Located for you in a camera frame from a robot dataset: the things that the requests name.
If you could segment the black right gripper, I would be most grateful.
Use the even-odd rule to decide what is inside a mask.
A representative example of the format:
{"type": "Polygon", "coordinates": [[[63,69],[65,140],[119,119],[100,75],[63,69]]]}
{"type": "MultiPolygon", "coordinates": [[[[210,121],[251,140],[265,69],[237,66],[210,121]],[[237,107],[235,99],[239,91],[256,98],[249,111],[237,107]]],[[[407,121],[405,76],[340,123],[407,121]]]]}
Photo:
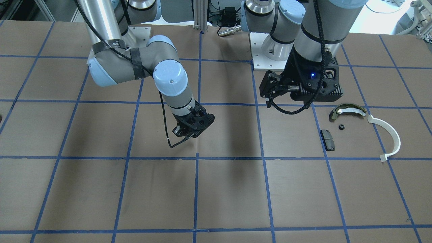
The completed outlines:
{"type": "Polygon", "coordinates": [[[177,121],[177,126],[174,127],[172,133],[177,137],[198,137],[202,134],[215,120],[215,116],[208,113],[201,104],[195,101],[193,107],[188,108],[187,115],[174,115],[177,121]]]}

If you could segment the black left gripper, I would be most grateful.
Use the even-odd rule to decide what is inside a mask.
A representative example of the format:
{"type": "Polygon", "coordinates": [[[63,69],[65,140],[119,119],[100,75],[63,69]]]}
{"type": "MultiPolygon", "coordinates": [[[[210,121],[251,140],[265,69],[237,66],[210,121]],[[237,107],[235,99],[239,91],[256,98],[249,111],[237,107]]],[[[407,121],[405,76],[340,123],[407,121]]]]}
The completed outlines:
{"type": "MultiPolygon", "coordinates": [[[[335,102],[344,95],[339,83],[339,66],[330,51],[326,51],[326,68],[323,83],[315,99],[317,102],[335,102]]],[[[307,60],[295,48],[290,52],[284,71],[278,75],[268,70],[261,81],[260,96],[270,109],[273,98],[290,92],[295,101],[307,103],[318,87],[322,74],[321,62],[307,60]]]]}

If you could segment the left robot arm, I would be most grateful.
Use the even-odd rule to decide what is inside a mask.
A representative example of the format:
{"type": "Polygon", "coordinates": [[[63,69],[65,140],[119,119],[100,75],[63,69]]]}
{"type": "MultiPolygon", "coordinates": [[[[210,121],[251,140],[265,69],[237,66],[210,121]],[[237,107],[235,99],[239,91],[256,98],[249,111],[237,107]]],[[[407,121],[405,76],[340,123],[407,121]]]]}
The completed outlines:
{"type": "Polygon", "coordinates": [[[344,91],[339,82],[336,53],[347,37],[365,0],[310,0],[304,7],[296,0],[245,0],[241,29],[269,34],[275,44],[291,46],[281,74],[267,71],[260,96],[267,108],[277,107],[276,97],[290,94],[304,103],[334,102],[344,91]]]}

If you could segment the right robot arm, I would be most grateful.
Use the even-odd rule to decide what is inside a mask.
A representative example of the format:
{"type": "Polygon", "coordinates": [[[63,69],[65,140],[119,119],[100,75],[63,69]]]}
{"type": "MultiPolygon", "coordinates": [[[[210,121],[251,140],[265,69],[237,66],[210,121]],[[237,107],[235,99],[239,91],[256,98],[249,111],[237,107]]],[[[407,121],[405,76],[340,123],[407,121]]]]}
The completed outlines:
{"type": "Polygon", "coordinates": [[[177,121],[178,137],[198,137],[214,122],[193,97],[173,42],[164,35],[143,40],[131,33],[134,24],[160,19],[159,0],[76,0],[75,5],[92,38],[87,64],[99,86],[152,77],[177,121]]]}

